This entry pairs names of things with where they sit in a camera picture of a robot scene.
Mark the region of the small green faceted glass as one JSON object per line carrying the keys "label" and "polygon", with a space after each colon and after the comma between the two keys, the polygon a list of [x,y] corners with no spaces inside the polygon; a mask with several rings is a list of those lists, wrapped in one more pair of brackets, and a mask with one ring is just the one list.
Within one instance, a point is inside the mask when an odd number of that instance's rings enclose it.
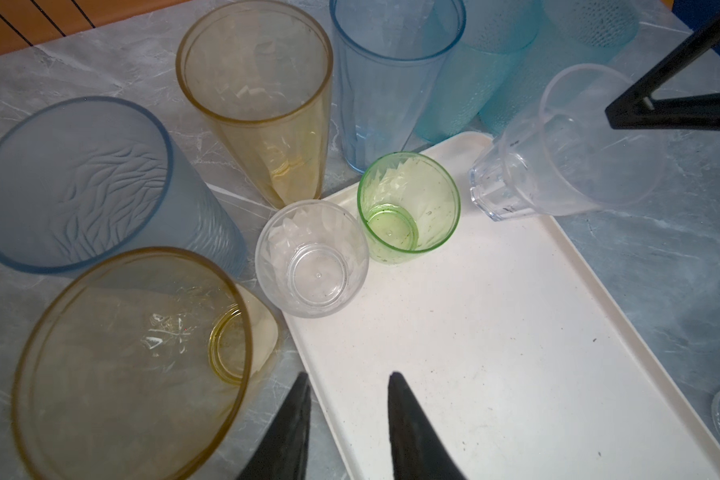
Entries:
{"label": "small green faceted glass", "polygon": [[371,258],[400,264],[451,238],[460,220],[461,198],[454,179],[438,162],[401,151],[380,157],[364,172],[357,210]]}

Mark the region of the clear plastic cup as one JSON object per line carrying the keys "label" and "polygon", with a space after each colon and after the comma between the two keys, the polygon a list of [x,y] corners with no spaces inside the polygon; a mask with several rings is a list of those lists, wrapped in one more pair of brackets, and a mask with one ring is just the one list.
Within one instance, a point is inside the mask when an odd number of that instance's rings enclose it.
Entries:
{"label": "clear plastic cup", "polygon": [[556,74],[475,161],[472,202],[502,221],[617,209],[647,197],[665,173],[667,136],[615,130],[605,113],[631,84],[600,64]]}

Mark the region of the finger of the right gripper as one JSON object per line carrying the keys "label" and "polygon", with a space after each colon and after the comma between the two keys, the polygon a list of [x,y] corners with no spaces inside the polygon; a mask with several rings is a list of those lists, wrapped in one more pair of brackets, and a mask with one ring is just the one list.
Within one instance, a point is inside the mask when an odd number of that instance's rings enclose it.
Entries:
{"label": "finger of the right gripper", "polygon": [[627,102],[654,102],[652,94],[700,56],[720,54],[720,2],[673,2],[672,12],[693,34],[626,90]]}
{"label": "finger of the right gripper", "polygon": [[720,93],[660,100],[619,98],[605,114],[615,130],[720,131]]}

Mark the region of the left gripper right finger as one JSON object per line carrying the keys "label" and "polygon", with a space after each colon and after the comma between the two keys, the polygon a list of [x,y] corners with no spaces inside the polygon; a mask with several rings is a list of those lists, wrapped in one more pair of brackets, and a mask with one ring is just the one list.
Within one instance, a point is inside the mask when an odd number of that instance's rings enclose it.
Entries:
{"label": "left gripper right finger", "polygon": [[390,375],[387,410],[395,479],[465,479],[400,372]]}

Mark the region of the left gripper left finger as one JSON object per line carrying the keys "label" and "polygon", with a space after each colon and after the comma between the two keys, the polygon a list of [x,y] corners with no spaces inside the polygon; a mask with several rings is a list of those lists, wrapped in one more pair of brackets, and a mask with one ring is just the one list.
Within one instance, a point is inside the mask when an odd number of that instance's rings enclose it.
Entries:
{"label": "left gripper left finger", "polygon": [[238,479],[304,479],[310,416],[311,386],[301,372]]}

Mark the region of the small clear faceted glass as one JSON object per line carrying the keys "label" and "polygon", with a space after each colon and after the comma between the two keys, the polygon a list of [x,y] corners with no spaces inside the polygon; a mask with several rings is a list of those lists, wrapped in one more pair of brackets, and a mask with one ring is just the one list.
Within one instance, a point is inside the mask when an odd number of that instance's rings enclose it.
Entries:
{"label": "small clear faceted glass", "polygon": [[258,237],[257,280],[284,313],[320,318],[344,308],[369,269],[361,225],[326,200],[298,201],[278,210]]}

